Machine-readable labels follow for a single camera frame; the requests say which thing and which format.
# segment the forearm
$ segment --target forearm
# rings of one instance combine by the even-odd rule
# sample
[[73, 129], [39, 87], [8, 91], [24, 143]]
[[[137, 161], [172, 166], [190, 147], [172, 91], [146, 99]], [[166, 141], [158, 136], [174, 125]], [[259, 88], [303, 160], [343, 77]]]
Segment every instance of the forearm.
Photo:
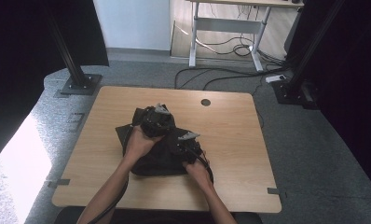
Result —
[[209, 209], [212, 213], [212, 217], [216, 224], [231, 224], [237, 223], [233, 216], [229, 213], [227, 207], [221, 201], [217, 192], [214, 189], [213, 184], [201, 188], [206, 201], [209, 205]]
[[[77, 223], [89, 223], [109, 207], [125, 186], [133, 164], [134, 161], [125, 160], [125, 158], [121, 161], [113, 174], [93, 196]], [[112, 215], [113, 211], [109, 212], [98, 223], [109, 223]]]

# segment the hand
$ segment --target hand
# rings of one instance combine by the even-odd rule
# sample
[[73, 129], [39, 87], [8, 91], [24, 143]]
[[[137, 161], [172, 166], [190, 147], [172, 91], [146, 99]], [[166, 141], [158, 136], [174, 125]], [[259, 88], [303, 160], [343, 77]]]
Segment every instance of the hand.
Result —
[[137, 162], [141, 157], [145, 156], [155, 143], [160, 141], [163, 136], [149, 138], [144, 135], [142, 128], [138, 125], [133, 127], [131, 137], [128, 140], [124, 159]]
[[[206, 159], [205, 155], [206, 151], [204, 151], [200, 156], [209, 164], [210, 162]], [[206, 189], [213, 186], [209, 173], [200, 160], [196, 159], [193, 164], [189, 164], [188, 162], [184, 161], [183, 166], [185, 167], [188, 174], [191, 175], [191, 177], [197, 182], [198, 186], [201, 189]]]

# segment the white desk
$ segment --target white desk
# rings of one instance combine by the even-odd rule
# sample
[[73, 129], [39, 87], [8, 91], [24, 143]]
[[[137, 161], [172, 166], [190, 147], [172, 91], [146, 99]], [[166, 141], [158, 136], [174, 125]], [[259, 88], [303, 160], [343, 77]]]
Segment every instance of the white desk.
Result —
[[[244, 33], [256, 34], [255, 42], [250, 47], [253, 57], [255, 68], [258, 72], [263, 71], [263, 67], [259, 60], [257, 53], [258, 46], [261, 42], [262, 35], [265, 27], [267, 26], [270, 9], [272, 7], [303, 7], [303, 3], [294, 4], [290, 1], [283, 0], [187, 0], [195, 2], [194, 23], [192, 28], [191, 49], [189, 52], [189, 66], [196, 66], [197, 57], [197, 30], [201, 31], [216, 31], [216, 32], [229, 32], [229, 33]], [[228, 5], [245, 5], [245, 6], [259, 6], [267, 7], [264, 19], [262, 21], [240, 21], [240, 20], [223, 20], [216, 18], [201, 18], [198, 17], [199, 3], [212, 3], [212, 4], [228, 4]]]

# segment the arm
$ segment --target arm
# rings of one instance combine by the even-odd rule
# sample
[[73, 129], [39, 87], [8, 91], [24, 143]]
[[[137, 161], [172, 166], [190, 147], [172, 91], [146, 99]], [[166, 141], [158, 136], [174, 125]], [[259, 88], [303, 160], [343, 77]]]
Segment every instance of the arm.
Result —
[[215, 223], [237, 223], [215, 191], [214, 185], [209, 178], [209, 173], [206, 171], [203, 164], [199, 160], [196, 160], [194, 164], [184, 162], [183, 165], [188, 174], [191, 175], [202, 190]]
[[[139, 126], [133, 128], [124, 158], [113, 174], [107, 179], [95, 196], [93, 196], [77, 223], [89, 223], [113, 202], [124, 187], [133, 165], [142, 156], [147, 154], [153, 145], [161, 138], [162, 137], [154, 139], [148, 138], [144, 136]], [[107, 213], [98, 223], [109, 223], [114, 210], [115, 208]]]

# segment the wooden table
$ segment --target wooden table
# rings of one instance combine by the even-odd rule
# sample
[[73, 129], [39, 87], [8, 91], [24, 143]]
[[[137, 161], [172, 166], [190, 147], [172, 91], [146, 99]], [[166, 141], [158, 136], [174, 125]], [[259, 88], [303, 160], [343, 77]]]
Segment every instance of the wooden table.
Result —
[[[205, 106], [201, 100], [208, 99]], [[165, 104], [176, 126], [200, 133], [214, 186], [229, 211], [279, 213], [267, 149], [250, 94], [218, 91], [102, 87], [62, 175], [52, 201], [85, 206], [122, 159], [115, 128], [131, 122], [136, 107]], [[188, 175], [141, 177], [130, 174], [117, 207], [207, 211], [208, 205]]]
[[[251, 55], [253, 57], [255, 69], [258, 72], [263, 71], [263, 67], [259, 60], [257, 53], [259, 44], [262, 39], [262, 35], [267, 26], [270, 9], [272, 7], [303, 7], [303, 3], [294, 4], [289, 1], [283, 0], [187, 0], [195, 2], [195, 11], [193, 18], [193, 29], [191, 39], [191, 49], [189, 51], [189, 66], [196, 66], [197, 58], [197, 30], [202, 31], [215, 31], [215, 32], [229, 32], [229, 33], [243, 33], [243, 34], [255, 34], [255, 42], [250, 46]], [[202, 18], [198, 16], [199, 3], [211, 3], [211, 4], [227, 4], [227, 5], [244, 5], [244, 6], [257, 6], [267, 7], [265, 16], [262, 21], [241, 21], [241, 20], [223, 20], [217, 18]]]

